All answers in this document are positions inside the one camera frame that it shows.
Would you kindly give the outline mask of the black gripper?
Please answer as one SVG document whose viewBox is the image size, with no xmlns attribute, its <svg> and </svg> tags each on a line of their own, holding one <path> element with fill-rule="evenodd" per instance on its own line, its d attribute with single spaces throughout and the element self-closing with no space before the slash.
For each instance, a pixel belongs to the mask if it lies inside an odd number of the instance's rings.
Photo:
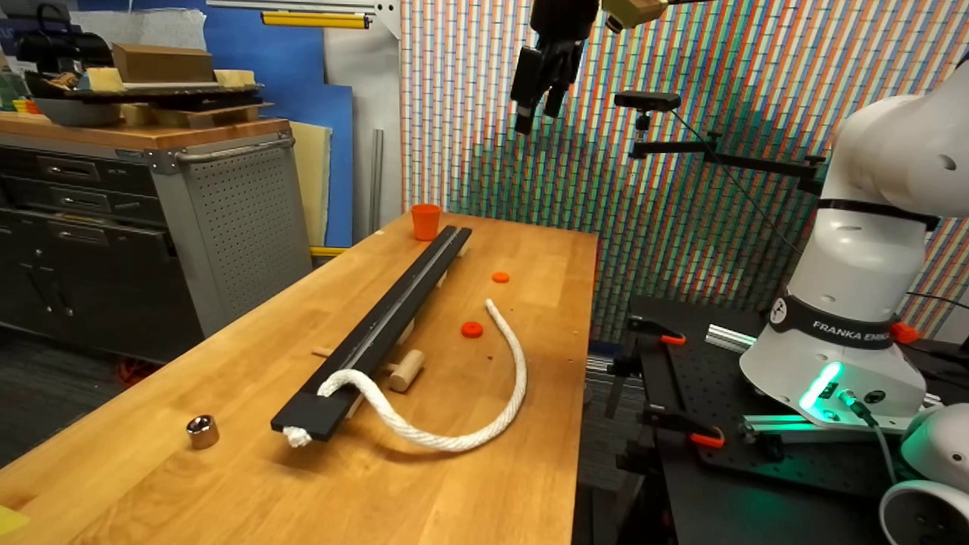
<svg viewBox="0 0 969 545">
<path fill-rule="evenodd" d="M 529 28 L 535 29 L 541 46 L 557 46 L 552 54 L 552 79 L 545 96 L 545 115 L 557 117 L 570 84 L 576 81 L 582 46 L 596 19 L 596 0 L 532 0 Z M 523 49 L 519 54 L 516 79 L 512 79 L 512 102 L 516 102 L 516 129 L 532 129 L 532 109 L 545 93 L 545 54 L 535 49 Z"/>
</svg>

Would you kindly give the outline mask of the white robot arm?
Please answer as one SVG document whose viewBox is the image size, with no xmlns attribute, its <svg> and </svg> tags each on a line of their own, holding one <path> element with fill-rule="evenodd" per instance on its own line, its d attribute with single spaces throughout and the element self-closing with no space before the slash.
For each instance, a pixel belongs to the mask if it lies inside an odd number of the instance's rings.
<svg viewBox="0 0 969 545">
<path fill-rule="evenodd" d="M 869 408 L 890 430 L 923 412 L 927 377 L 893 340 L 939 218 L 969 214 L 969 64 L 923 92 L 874 99 L 840 128 L 812 234 L 744 381 L 817 426 Z"/>
</svg>

